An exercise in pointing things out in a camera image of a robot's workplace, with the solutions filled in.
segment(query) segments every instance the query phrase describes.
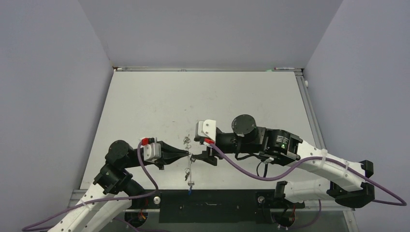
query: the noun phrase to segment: robotic arm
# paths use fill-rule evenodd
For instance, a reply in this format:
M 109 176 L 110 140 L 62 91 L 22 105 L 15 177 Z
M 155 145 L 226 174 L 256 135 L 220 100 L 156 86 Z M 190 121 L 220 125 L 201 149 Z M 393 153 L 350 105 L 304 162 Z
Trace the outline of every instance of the robotic arm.
M 218 159 L 225 158 L 235 166 L 225 156 L 225 154 L 230 153 L 235 154 L 237 160 L 255 157 L 265 164 L 291 166 L 287 171 L 288 173 L 297 165 L 298 168 L 321 177 L 304 182 L 279 181 L 273 194 L 263 197 L 263 195 L 256 193 L 255 199 L 262 207 L 263 214 L 270 213 L 270 208 L 263 208 L 265 203 L 279 205 L 278 208 L 284 208 L 285 213 L 291 207 L 304 207 L 303 201 L 305 200 L 335 200 L 336 203 L 346 207 L 360 208 L 375 199 L 374 185 L 378 186 L 378 184 L 363 179 L 373 175 L 373 163 L 368 160 L 349 162 L 338 158 L 329 154 L 325 149 L 318 149 L 310 145 L 290 132 L 258 127 L 254 118 L 250 115 L 236 117 L 232 122 L 232 130 L 231 133 L 223 133 L 216 127 L 216 121 L 199 121 L 196 125 L 194 140 L 206 145 L 207 149 L 199 155 L 191 155 L 191 160 L 202 160 L 217 166 Z M 152 193 L 146 193 L 142 186 L 132 180 L 132 174 L 126 168 L 138 167 L 141 164 L 144 166 L 153 164 L 163 170 L 164 165 L 171 164 L 189 155 L 188 151 L 174 148 L 162 141 L 157 142 L 156 138 L 143 138 L 141 145 L 143 146 L 143 153 L 139 154 L 137 152 L 139 147 L 133 149 L 122 140 L 113 142 L 105 156 L 105 165 L 94 178 L 94 182 L 88 191 L 77 203 L 77 207 L 74 210 L 62 211 L 60 214 L 69 213 L 49 231 L 99 231 L 119 212 L 129 208 L 131 204 L 136 208 L 141 207 L 142 199 L 152 195 Z M 248 155 L 239 158 L 238 155 L 241 153 Z M 284 176 L 285 174 L 279 177 L 258 177 L 257 179 L 273 181 Z M 129 197 L 125 197 L 126 195 L 137 197 L 131 201 Z M 85 204 L 90 200 L 92 200 L 92 204 Z M 406 205 L 405 201 L 402 199 L 400 201 L 402 202 L 400 205 Z M 289 220 L 280 220 L 283 219 L 284 213 L 275 220 L 280 225 L 288 226 Z M 29 228 L 41 223 L 25 227 L 23 231 L 30 231 L 32 229 L 28 230 Z
M 189 155 L 188 151 L 174 148 L 163 141 L 157 142 L 156 138 L 143 138 L 142 145 L 143 165 L 153 164 L 160 170 L 164 169 L 164 165 Z M 71 210 L 49 232 L 97 232 L 132 204 L 136 207 L 142 206 L 142 198 L 133 201 L 122 200 L 127 195 L 133 197 L 145 193 L 143 187 L 132 180 L 132 174 L 126 170 L 140 166 L 137 150 L 125 141 L 118 140 L 110 145 L 105 160 L 105 165 L 94 178 L 94 182 L 76 204 L 83 204 L 84 207 Z M 94 199 L 98 201 L 85 204 Z
M 215 144 L 223 153 L 247 153 L 264 163 L 292 166 L 297 161 L 308 157 L 322 157 L 322 160 L 307 161 L 298 166 L 322 178 L 304 182 L 280 181 L 275 189 L 275 201 L 284 201 L 289 205 L 305 200 L 334 199 L 338 204 L 360 208 L 374 200 L 374 186 L 348 171 L 350 167 L 358 173 L 370 177 L 373 175 L 373 163 L 349 162 L 333 156 L 325 149 L 317 149 L 290 132 L 258 127 L 250 115 L 240 115 L 232 122 L 232 133 L 223 133 L 216 127 L 214 120 L 200 121 L 196 125 L 195 140 L 209 148 L 193 159 L 217 165 L 217 159 L 210 144 Z M 325 161 L 326 158 L 346 165 Z

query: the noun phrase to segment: red connector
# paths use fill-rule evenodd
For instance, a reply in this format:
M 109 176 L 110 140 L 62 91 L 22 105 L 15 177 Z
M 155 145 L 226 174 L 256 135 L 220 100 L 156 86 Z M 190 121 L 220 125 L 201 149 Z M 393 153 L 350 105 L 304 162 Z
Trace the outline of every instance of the red connector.
M 155 138 L 143 138 L 141 140 L 142 146 L 145 146 L 147 144 L 155 143 Z
M 144 139 L 141 140 L 142 146 L 145 146 L 145 145 L 147 145 L 148 143 L 149 143 L 149 139 L 148 139 L 148 138 L 144 138 Z
M 211 139 L 204 139 L 204 142 L 208 143 L 208 144 L 214 144 L 215 143 L 215 141 L 213 141 Z

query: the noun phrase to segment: black cable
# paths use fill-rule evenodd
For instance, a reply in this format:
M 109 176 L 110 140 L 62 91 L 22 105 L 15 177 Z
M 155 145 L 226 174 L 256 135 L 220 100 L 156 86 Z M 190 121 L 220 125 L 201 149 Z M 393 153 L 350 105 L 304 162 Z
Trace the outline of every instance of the black cable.
M 263 161 L 261 161 L 260 163 L 258 163 L 258 166 L 256 166 L 256 174 L 258 176 L 259 175 L 259 166 L 261 165 L 261 163 L 263 163 Z M 268 164 L 265 164 L 265 170 L 264 170 L 264 177 L 266 177 L 266 175 L 268 174 Z
M 263 161 L 261 161 L 261 162 L 258 164 L 258 166 L 256 166 L 256 174 L 257 174 L 258 176 L 260 176 L 260 175 L 259 175 L 259 172 L 258 172 L 258 169 L 259 169 L 259 165 L 261 165 L 261 163 L 263 163 Z
M 266 216 L 265 216 L 265 200 L 264 201 L 262 201 L 262 215 L 263 215 L 263 217 L 264 217 L 264 221 L 266 221 Z M 273 219 L 273 217 L 272 217 L 272 213 L 270 212 L 270 210 L 269 210 L 269 214 L 270 214 L 270 220 L 269 221 L 273 221 L 272 219 Z
M 235 153 L 235 159 L 236 159 L 236 160 L 244 160 L 244 159 L 247 159 L 247 158 L 249 158 L 249 157 L 256 157 L 256 158 L 258 158 L 258 156 L 255 155 L 255 154 L 249 154 L 249 155 L 246 155 L 246 156 L 243 156 L 243 157 L 238 157 L 238 154 Z
M 288 209 L 289 209 L 289 208 L 285 208 L 285 209 L 283 210 L 282 214 L 280 215 L 280 217 L 283 217 L 283 216 L 285 215 L 286 211 L 288 211 Z
M 264 177 L 268 174 L 268 164 L 265 164 Z
M 240 158 L 238 158 L 238 155 L 239 155 L 239 152 L 241 151 L 242 137 L 239 137 L 236 142 L 237 144 L 236 144 L 236 151 L 235 151 L 235 159 L 240 160 Z

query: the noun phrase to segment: screw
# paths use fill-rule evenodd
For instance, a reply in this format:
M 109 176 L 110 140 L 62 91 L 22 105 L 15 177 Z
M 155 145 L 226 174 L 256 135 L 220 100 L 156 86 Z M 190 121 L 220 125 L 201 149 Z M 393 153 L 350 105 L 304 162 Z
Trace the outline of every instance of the screw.
M 262 202 L 264 202 L 264 200 L 265 200 L 265 197 L 264 197 L 264 196 L 258 197 L 258 202 L 259 202 L 260 204 L 262 204 Z
M 154 204 L 159 204 L 161 202 L 160 197 L 154 197 Z

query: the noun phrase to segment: light gray backdrop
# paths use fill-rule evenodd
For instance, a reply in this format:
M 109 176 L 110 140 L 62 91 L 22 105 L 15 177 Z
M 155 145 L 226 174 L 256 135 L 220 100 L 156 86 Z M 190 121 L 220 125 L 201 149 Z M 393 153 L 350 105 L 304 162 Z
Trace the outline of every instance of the light gray backdrop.
M 112 68 L 77 0 L 0 3 L 0 231 L 67 206 Z
M 305 75 L 332 154 L 375 163 L 372 179 L 410 201 L 410 1 L 344 0 Z M 389 199 L 376 191 L 378 199 Z M 362 232 L 409 231 L 410 208 L 358 209 Z
M 305 67 L 342 0 L 79 0 L 115 66 Z

